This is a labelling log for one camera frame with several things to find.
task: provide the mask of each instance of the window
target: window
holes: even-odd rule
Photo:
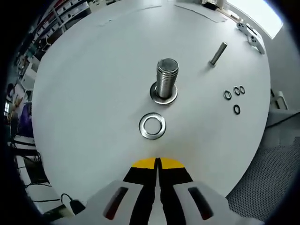
[[[9,103],[5,102],[4,115],[7,116],[9,112]]]
[[[251,17],[271,39],[278,34],[283,25],[280,17],[264,0],[227,0],[227,2]]]

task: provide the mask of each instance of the mesh panel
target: mesh panel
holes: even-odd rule
[[[226,197],[232,211],[261,221],[280,204],[300,164],[300,138],[292,145],[262,147],[250,167]]]

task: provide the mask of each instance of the bolt thread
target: bolt thread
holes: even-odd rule
[[[173,59],[163,59],[157,63],[156,93],[161,98],[169,98],[178,74],[178,63]]]

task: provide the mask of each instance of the round table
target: round table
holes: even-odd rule
[[[193,180],[223,196],[241,179],[268,116],[268,58],[232,20],[215,22],[221,14],[209,11],[213,21],[199,10],[208,12],[175,2],[120,1],[79,21],[44,55],[33,91],[33,130],[59,195],[86,201],[150,157],[180,161]],[[223,41],[228,47],[210,67]],[[163,58],[180,67],[178,97],[169,106],[149,94]],[[234,94],[239,85],[244,95]],[[164,117],[161,138],[141,136],[139,121],[147,113]]]

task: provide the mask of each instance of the large bolt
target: large bolt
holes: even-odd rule
[[[216,54],[214,55],[214,57],[212,58],[212,60],[210,61],[210,64],[214,67],[216,62],[218,61],[218,59],[220,58],[220,56],[222,55],[222,53],[224,52],[225,48],[227,47],[227,43],[223,42],[219,49],[217,50]]]
[[[151,98],[158,104],[167,105],[173,102],[178,94],[175,81],[179,66],[173,59],[162,59],[156,67],[156,82],[151,86]]]

